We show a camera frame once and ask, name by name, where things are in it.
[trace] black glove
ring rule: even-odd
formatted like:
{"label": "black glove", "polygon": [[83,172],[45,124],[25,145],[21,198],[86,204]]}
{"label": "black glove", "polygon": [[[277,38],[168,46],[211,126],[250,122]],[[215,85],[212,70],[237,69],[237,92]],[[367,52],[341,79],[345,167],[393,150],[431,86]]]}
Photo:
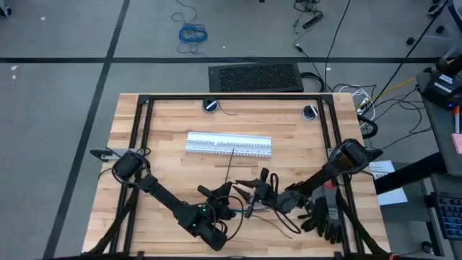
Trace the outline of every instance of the black glove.
{"label": "black glove", "polygon": [[305,205],[307,214],[298,216],[299,219],[308,219],[302,224],[301,228],[305,232],[310,232],[317,228],[319,236],[322,236],[326,226],[327,203],[324,194],[324,187],[318,187],[311,195],[311,202]]}
{"label": "black glove", "polygon": [[331,244],[340,243],[343,240],[343,231],[341,229],[341,220],[339,216],[341,212],[337,207],[336,200],[337,192],[339,192],[338,186],[333,186],[330,183],[324,186],[324,194],[326,195],[328,208],[324,238],[330,240]]}

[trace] black tube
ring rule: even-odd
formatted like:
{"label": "black tube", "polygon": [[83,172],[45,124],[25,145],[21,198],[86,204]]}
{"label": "black tube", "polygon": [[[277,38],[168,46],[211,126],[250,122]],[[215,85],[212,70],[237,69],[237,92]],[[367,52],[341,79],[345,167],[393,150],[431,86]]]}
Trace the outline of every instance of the black tube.
{"label": "black tube", "polygon": [[446,165],[441,152],[429,155],[394,173],[389,173],[374,181],[377,195],[400,188],[406,184],[430,177],[433,173],[446,173]]}

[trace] white label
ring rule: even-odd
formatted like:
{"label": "white label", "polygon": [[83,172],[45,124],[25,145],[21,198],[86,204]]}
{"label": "white label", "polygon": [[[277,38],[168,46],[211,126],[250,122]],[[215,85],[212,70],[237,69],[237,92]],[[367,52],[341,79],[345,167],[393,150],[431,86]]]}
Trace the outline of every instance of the white label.
{"label": "white label", "polygon": [[452,91],[450,91],[450,89],[448,89],[447,87],[441,85],[441,84],[438,83],[438,82],[435,82],[435,86],[439,87],[440,89],[442,89],[442,90],[444,90],[444,91],[446,91],[446,92],[448,92],[448,93],[451,93],[451,92],[452,92]]}
{"label": "white label", "polygon": [[447,83],[449,83],[451,85],[453,84],[453,79],[451,77],[448,77],[448,76],[444,75],[444,74],[441,74],[440,79],[446,81]]}

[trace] white plastic object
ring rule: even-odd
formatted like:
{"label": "white plastic object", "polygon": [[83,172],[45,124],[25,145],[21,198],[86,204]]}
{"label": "white plastic object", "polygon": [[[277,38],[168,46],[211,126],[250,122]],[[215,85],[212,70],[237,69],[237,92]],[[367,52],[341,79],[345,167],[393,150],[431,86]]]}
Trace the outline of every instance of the white plastic object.
{"label": "white plastic object", "polygon": [[271,137],[242,134],[213,134],[189,132],[186,152],[212,155],[271,157]]}

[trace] black metal frame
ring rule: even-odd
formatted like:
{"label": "black metal frame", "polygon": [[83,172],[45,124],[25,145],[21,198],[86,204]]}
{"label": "black metal frame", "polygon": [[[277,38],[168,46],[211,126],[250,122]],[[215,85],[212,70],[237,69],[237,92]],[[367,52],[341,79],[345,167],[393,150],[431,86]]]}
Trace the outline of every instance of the black metal frame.
{"label": "black metal frame", "polygon": [[[336,141],[336,145],[341,144],[341,136],[340,136],[340,129],[339,129],[339,124],[337,121],[337,116],[336,116],[336,111],[334,107],[334,99],[333,95],[331,94],[313,94],[313,95],[300,95],[300,94],[288,94],[288,95],[278,95],[278,94],[231,94],[231,95],[223,95],[223,94],[200,94],[200,95],[195,95],[195,94],[188,94],[188,95],[140,95],[138,97],[137,101],[137,106],[136,106],[136,112],[135,112],[135,119],[134,119],[134,124],[133,128],[131,131],[131,138],[130,138],[130,144],[129,148],[134,148],[136,144],[136,138],[137,138],[137,133],[139,130],[139,122],[141,120],[141,110],[144,104],[147,104],[147,115],[144,120],[144,129],[143,129],[143,135],[141,138],[141,147],[142,148],[147,148],[147,141],[148,141],[148,136],[149,136],[149,128],[151,125],[151,118],[152,118],[152,110],[154,108],[154,102],[155,100],[201,100],[204,98],[218,98],[220,100],[314,100],[318,104],[318,110],[319,110],[319,117],[321,121],[321,128],[323,130],[323,138],[324,138],[324,144],[326,146],[326,156],[329,156],[329,152],[332,149],[331,146],[331,139],[329,136],[328,132],[328,127],[327,127],[327,120],[326,120],[326,112],[324,109],[324,105],[327,104],[331,116],[331,121],[332,121],[332,126],[334,130],[334,138]],[[140,178],[141,172],[137,173],[135,175],[135,178]],[[346,192],[346,200],[348,201],[349,206],[352,208],[353,213],[356,214],[356,207],[354,203],[354,197],[353,197],[353,192],[352,192],[352,187],[350,180],[347,175],[342,176],[343,181],[344,181],[344,187],[345,187],[345,192]],[[133,188],[133,191],[135,192],[134,196],[138,198],[139,195],[139,190],[138,188]],[[121,210],[123,209],[123,206],[125,204],[126,200],[126,194],[127,194],[127,188],[125,186],[122,186],[119,199],[118,199],[118,207],[117,207],[117,215],[120,214]],[[129,254],[130,251],[130,246],[131,246],[131,239],[133,235],[133,230],[134,230],[134,223],[135,223],[135,214],[136,214],[136,203],[135,205],[131,208],[131,211],[128,216],[128,222],[127,222],[127,229],[126,229],[126,236],[125,236],[125,241],[123,244],[123,254]],[[348,235],[347,235],[347,227],[344,219],[344,215],[341,214],[341,222],[342,222],[342,229],[344,232],[344,241],[342,242],[342,248],[344,250],[345,254],[351,253],[351,248],[349,246],[349,240],[348,240]],[[109,253],[114,254],[117,251],[117,245],[118,245],[118,232],[114,235],[111,243],[110,243],[110,249]],[[357,245],[357,253],[364,254],[364,246],[362,244],[362,240],[359,237],[357,231],[354,232],[354,239],[355,243]],[[270,259],[271,257],[262,257],[260,259]],[[297,259],[308,259],[305,257],[297,257]]]}

